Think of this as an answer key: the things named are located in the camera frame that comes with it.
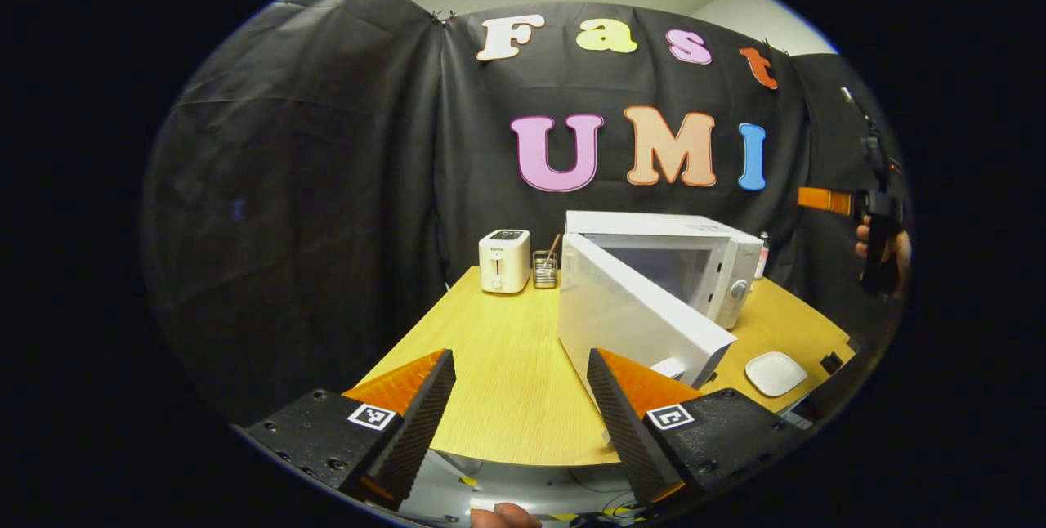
glass cup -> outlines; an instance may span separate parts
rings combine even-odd
[[[554,289],[560,283],[559,259],[555,253],[535,251],[532,255],[535,289]]]

white microwave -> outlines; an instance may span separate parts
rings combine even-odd
[[[736,339],[761,249],[701,215],[568,211],[558,335],[589,394],[596,347],[701,387]]]

white toaster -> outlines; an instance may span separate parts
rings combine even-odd
[[[530,280],[530,233],[494,230],[479,242],[479,282],[493,294],[518,294]]]

screw hole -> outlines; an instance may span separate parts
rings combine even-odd
[[[719,463],[717,463],[717,461],[701,461],[698,463],[698,473],[700,475],[706,475],[715,470],[718,467]]]

pink letter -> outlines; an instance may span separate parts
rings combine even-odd
[[[695,64],[712,62],[711,52],[704,48],[705,40],[702,40],[701,36],[697,36],[693,31],[668,29],[664,37],[668,38],[669,44],[673,44],[668,51],[677,59]]]
[[[519,118],[513,131],[519,137],[520,175],[535,189],[567,192],[586,186],[595,177],[595,133],[602,124],[599,115],[570,115],[566,121],[574,130],[577,160],[571,170],[548,166],[548,130],[551,118]]]

